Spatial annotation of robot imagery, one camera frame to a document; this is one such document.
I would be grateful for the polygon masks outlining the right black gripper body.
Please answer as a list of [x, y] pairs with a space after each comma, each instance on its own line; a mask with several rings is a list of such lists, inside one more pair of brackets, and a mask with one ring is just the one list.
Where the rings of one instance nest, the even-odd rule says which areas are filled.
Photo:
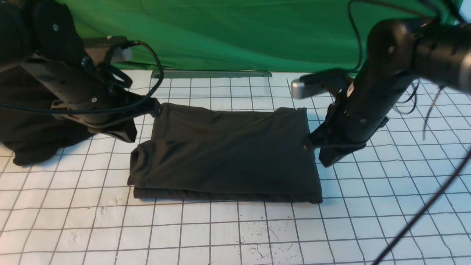
[[332, 89], [335, 101], [330, 104], [320, 126], [321, 146], [365, 146], [366, 142], [388, 122], [390, 89]]

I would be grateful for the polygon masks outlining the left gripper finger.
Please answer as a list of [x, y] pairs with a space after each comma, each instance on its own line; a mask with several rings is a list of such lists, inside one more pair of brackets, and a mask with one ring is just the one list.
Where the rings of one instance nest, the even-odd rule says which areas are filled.
[[134, 143], [137, 138], [137, 129], [134, 120], [108, 126], [106, 128], [88, 128], [92, 134], [104, 134], [126, 143]]
[[[141, 101], [145, 96], [138, 95], [135, 93], [128, 93], [127, 95], [127, 104], [134, 104]], [[145, 114], [150, 114], [152, 117], [159, 116], [162, 110], [162, 105], [157, 98], [150, 97], [143, 104], [135, 107], [134, 109], [128, 110], [125, 112], [125, 117], [135, 118], [138, 116], [143, 116]]]

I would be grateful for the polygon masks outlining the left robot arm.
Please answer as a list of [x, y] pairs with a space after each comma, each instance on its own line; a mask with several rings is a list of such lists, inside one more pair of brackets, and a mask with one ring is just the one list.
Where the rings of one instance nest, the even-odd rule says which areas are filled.
[[[129, 91], [131, 77], [113, 63], [131, 59], [131, 48], [145, 47], [155, 60], [159, 80], [146, 95]], [[163, 82], [163, 67], [146, 43], [124, 36], [83, 39], [66, 4], [27, 0], [1, 1], [1, 71], [21, 66], [57, 97], [50, 109], [1, 103], [1, 108], [50, 114], [127, 143], [136, 140], [134, 118], [157, 117], [162, 106], [153, 98]]]

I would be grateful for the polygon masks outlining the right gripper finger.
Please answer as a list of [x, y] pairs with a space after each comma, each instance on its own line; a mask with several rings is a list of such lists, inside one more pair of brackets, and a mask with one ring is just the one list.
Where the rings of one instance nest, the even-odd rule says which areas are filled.
[[304, 149], [308, 152], [328, 146], [328, 131], [313, 131], [303, 140]]
[[320, 146], [319, 161], [324, 167], [333, 166], [345, 156], [360, 149], [358, 146], [324, 145]]

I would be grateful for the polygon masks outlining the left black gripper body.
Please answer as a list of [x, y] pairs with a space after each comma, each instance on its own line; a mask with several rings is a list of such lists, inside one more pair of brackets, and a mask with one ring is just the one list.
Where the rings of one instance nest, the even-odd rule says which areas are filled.
[[118, 119], [122, 111], [110, 113], [111, 109], [129, 104], [125, 89], [92, 62], [71, 67], [60, 61], [31, 59], [22, 67], [62, 101], [62, 110], [78, 111], [74, 116], [88, 125], [104, 126]]

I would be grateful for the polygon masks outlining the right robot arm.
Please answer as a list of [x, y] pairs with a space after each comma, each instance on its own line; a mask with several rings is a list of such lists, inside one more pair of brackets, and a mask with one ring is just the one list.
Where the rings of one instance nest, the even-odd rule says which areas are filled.
[[387, 124], [387, 114], [414, 80], [470, 94], [470, 25], [426, 20], [384, 20], [367, 38], [367, 59], [355, 78], [332, 68], [299, 79], [308, 97], [331, 92], [335, 101], [324, 122], [309, 134], [306, 148], [320, 149], [330, 167], [363, 149]]

